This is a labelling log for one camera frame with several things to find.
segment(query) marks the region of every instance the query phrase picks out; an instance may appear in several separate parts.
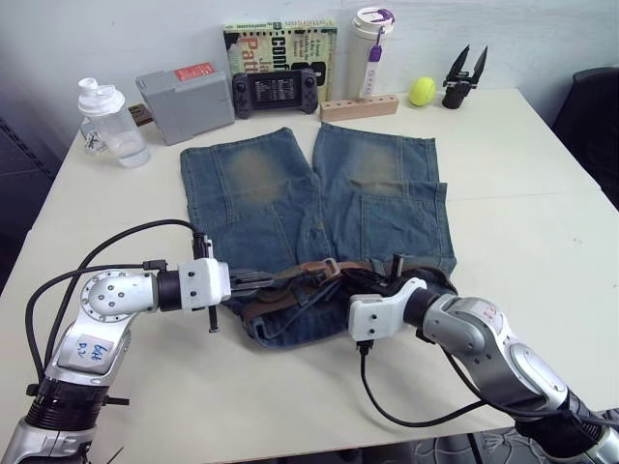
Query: floor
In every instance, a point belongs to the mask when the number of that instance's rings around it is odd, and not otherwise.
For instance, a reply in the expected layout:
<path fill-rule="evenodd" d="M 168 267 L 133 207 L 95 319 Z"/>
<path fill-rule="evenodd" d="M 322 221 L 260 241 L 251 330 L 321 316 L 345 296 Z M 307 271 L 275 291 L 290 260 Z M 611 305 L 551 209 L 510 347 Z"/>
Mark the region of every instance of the floor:
<path fill-rule="evenodd" d="M 0 234 L 0 294 L 11 274 L 20 249 L 20 243 Z"/>
<path fill-rule="evenodd" d="M 601 416 L 619 423 L 619 408 L 605 411 Z M 384 447 L 252 461 L 251 464 L 549 464 L 549 461 L 537 444 L 510 427 Z"/>

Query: black cable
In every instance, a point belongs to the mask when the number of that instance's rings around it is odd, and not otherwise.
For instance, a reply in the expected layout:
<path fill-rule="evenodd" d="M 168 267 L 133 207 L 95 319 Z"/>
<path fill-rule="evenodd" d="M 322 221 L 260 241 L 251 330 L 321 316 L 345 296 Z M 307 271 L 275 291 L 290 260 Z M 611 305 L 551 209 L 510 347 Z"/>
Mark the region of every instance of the black cable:
<path fill-rule="evenodd" d="M 130 236 L 136 232 L 141 232 L 142 230 L 150 229 L 152 227 L 159 227 L 160 225 L 181 225 L 183 227 L 187 227 L 192 230 L 193 235 L 201 235 L 203 234 L 200 230 L 185 220 L 180 219 L 162 219 L 162 220 L 154 220 L 152 222 L 146 222 L 141 225 L 137 225 L 136 227 L 132 227 L 131 229 L 127 229 L 119 234 L 114 235 L 113 237 L 107 239 L 105 242 L 97 246 L 93 249 L 88 255 L 84 258 L 84 260 L 77 267 L 78 269 L 83 269 L 90 264 L 90 262 L 101 253 L 104 249 L 109 247 L 110 245 L 118 242 L 125 237 Z M 71 295 L 74 292 L 75 287 L 77 286 L 77 282 L 79 281 L 79 276 L 72 278 L 67 290 L 65 291 L 65 296 L 62 299 L 62 303 L 60 303 L 60 307 L 58 308 L 58 313 L 56 314 L 56 318 L 54 319 L 54 323 L 51 326 L 51 330 L 49 331 L 49 338 L 47 339 L 47 345 L 45 347 L 45 356 L 44 356 L 44 365 L 47 366 L 54 352 L 54 345 L 56 343 L 56 337 L 58 336 L 58 331 L 60 330 L 60 325 L 62 324 L 62 320 L 65 317 L 65 312 L 67 312 L 67 306 L 69 306 L 69 301 L 71 299 Z"/>
<path fill-rule="evenodd" d="M 611 427 L 619 426 L 619 423 L 613 420 L 606 420 L 606 419 L 600 419 L 600 418 L 587 418 L 584 416 L 579 416 L 578 414 L 573 413 L 572 411 L 563 410 L 563 409 L 557 409 L 556 411 L 522 411 L 522 410 L 510 408 L 507 406 L 503 406 L 502 404 L 495 403 L 494 401 L 482 395 L 482 393 L 473 385 L 473 383 L 468 379 L 468 377 L 466 377 L 466 374 L 462 371 L 460 366 L 457 365 L 456 360 L 450 353 L 448 353 L 445 350 L 443 350 L 443 353 L 445 353 L 445 356 L 447 357 L 449 364 L 452 365 L 452 367 L 454 368 L 454 371 L 456 372 L 460 380 L 464 383 L 464 385 L 475 396 L 480 398 L 480 400 L 485 402 L 488 406 L 498 411 L 501 411 L 502 413 L 509 414 L 512 417 L 516 416 L 516 417 L 521 417 L 521 418 L 536 418 L 536 419 L 550 418 L 550 417 L 557 417 L 557 416 L 564 416 L 564 417 L 573 416 L 577 418 L 579 421 L 582 421 L 585 423 L 593 423 L 595 425 L 609 425 Z"/>
<path fill-rule="evenodd" d="M 119 450 L 117 450 L 114 455 L 109 459 L 109 461 L 107 461 L 105 464 L 110 464 L 114 459 L 116 459 L 116 457 L 118 456 L 118 454 L 121 453 L 122 450 L 124 450 L 125 447 L 120 447 Z"/>
<path fill-rule="evenodd" d="M 376 408 L 376 410 L 380 414 L 382 414 L 389 421 L 395 422 L 398 425 L 403 425 L 404 427 L 411 427 L 411 428 L 433 427 L 443 422 L 452 421 L 453 419 L 459 416 L 462 416 L 463 414 L 466 414 L 470 411 L 473 411 L 474 409 L 480 408 L 485 405 L 483 401 L 477 401 L 475 403 L 469 404 L 468 406 L 464 406 L 463 408 L 453 411 L 452 413 L 446 416 L 443 416 L 442 418 L 437 418 L 433 420 L 425 420 L 425 421 L 420 421 L 420 422 L 409 422 L 406 420 L 400 420 L 398 418 L 395 418 L 394 416 L 392 416 L 391 414 L 389 414 L 383 408 L 380 407 L 376 399 L 374 399 L 374 395 L 372 394 L 371 390 L 369 389 L 368 380 L 366 379 L 366 357 L 367 357 L 367 354 L 362 352 L 361 353 L 361 380 L 364 384 L 369 400 L 371 401 L 371 404 L 374 405 L 374 408 Z"/>
<path fill-rule="evenodd" d="M 26 338 L 28 339 L 28 347 L 30 348 L 30 354 L 32 355 L 32 360 L 35 363 L 35 368 L 37 369 L 37 377 L 39 378 L 39 382 L 43 380 L 44 377 L 44 366 L 41 362 L 41 354 L 39 353 L 39 348 L 37 347 L 37 339 L 35 338 L 35 329 L 34 329 L 34 312 L 35 312 L 35 304 L 39 297 L 47 291 L 52 286 L 56 285 L 59 282 L 69 278 L 69 277 L 79 277 L 82 274 L 93 273 L 95 271 L 107 271 L 108 269 L 142 269 L 144 264 L 109 264 L 105 266 L 93 266 L 91 268 L 83 268 L 77 269 L 75 271 L 70 271 L 68 273 L 61 274 L 52 280 L 48 280 L 41 287 L 39 287 L 35 293 L 32 294 L 30 300 L 28 300 L 28 304 L 26 305 Z"/>

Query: white bottle cap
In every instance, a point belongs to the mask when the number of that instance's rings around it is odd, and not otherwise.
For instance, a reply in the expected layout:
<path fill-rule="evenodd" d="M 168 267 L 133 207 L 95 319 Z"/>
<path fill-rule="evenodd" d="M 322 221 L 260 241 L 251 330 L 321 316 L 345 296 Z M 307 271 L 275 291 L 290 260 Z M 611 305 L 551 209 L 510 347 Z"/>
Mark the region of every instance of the white bottle cap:
<path fill-rule="evenodd" d="M 381 7 L 365 7 L 355 14 L 352 23 L 355 26 L 355 32 L 362 36 L 378 35 L 380 28 L 383 29 L 383 34 L 389 34 L 394 30 L 394 22 L 396 18 L 389 10 Z"/>
<path fill-rule="evenodd" d="M 117 113 L 125 104 L 125 96 L 113 85 L 99 85 L 92 77 L 81 79 L 77 85 L 81 89 L 77 107 L 84 116 L 96 118 Z"/>

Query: brown leather belt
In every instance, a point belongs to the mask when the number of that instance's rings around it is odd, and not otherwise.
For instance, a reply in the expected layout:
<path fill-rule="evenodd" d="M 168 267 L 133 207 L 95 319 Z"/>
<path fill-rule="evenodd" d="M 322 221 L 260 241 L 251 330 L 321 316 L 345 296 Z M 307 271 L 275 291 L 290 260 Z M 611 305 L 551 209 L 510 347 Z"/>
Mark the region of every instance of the brown leather belt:
<path fill-rule="evenodd" d="M 385 275 L 388 275 L 391 271 L 391 263 L 381 264 L 384 268 Z M 407 266 L 404 264 L 400 271 L 404 272 L 413 268 L 440 273 L 445 278 L 445 285 L 455 290 L 455 287 L 453 287 L 447 276 L 444 275 L 439 268 L 434 266 L 418 264 Z M 285 285 L 280 288 L 259 290 L 256 293 L 255 299 L 242 309 L 244 322 L 248 324 L 251 320 L 263 314 L 298 305 L 300 303 L 298 295 L 311 296 L 315 294 L 323 285 L 340 278 L 342 276 L 341 271 L 344 269 L 375 271 L 374 266 L 370 262 L 337 262 L 334 258 L 327 258 L 323 261 L 312 261 L 288 268 L 274 276 L 274 281 L 288 280 Z M 301 279 L 300 277 L 302 276 L 311 276 L 313 278 L 310 280 L 306 278 Z"/>

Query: book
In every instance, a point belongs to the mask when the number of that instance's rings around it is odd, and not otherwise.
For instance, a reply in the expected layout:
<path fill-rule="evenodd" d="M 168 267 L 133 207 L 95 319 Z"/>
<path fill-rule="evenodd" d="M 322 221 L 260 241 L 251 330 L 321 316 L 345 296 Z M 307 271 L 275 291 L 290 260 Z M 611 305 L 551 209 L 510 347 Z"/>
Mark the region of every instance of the book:
<path fill-rule="evenodd" d="M 312 68 L 318 101 L 331 99 L 338 28 L 332 20 L 226 24 L 223 39 L 230 73 Z"/>

